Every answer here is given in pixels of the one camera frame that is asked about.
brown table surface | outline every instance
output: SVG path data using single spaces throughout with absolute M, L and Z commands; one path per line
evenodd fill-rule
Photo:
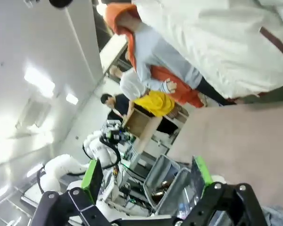
M 168 156 L 201 155 L 211 174 L 249 183 L 262 205 L 283 207 L 283 102 L 192 112 Z

white jacket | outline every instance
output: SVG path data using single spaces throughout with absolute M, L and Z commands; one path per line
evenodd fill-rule
M 277 13 L 252 0 L 133 0 L 142 21 L 156 29 L 225 98 L 283 86 L 283 44 Z

gray shirt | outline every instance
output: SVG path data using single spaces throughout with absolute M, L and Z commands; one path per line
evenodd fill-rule
M 192 89 L 198 87 L 202 75 L 179 52 L 167 43 L 153 28 L 140 23 L 135 32 L 136 72 L 141 82 L 151 90 L 170 93 L 166 81 L 151 76 L 152 65 L 162 66 L 188 84 Z

yellow garment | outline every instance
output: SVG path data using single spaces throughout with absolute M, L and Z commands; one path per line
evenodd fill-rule
M 175 106 L 175 101 L 168 95 L 153 90 L 148 95 L 134 100 L 134 103 L 142 106 L 157 117 L 167 115 Z

orange hoodie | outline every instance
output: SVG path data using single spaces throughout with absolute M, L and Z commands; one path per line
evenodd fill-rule
M 128 38 L 128 54 L 129 60 L 136 69 L 136 59 L 134 56 L 135 52 L 135 40 L 132 32 L 121 26 L 117 26 L 117 20 L 120 15 L 124 12 L 129 13 L 131 16 L 140 19 L 140 16 L 137 12 L 137 7 L 134 4 L 130 3 L 110 3 L 106 8 L 105 21 L 108 26 L 114 31 L 114 33 L 121 35 L 125 34 Z M 177 89 L 175 93 L 169 94 L 174 100 L 181 104 L 189 103 L 195 107 L 202 107 L 203 103 L 198 97 L 198 91 L 191 89 L 189 85 L 184 83 L 176 75 L 172 74 L 169 70 L 164 67 L 152 66 L 151 67 L 151 76 L 154 79 L 159 81 L 165 81 L 170 79 L 171 81 L 177 83 Z

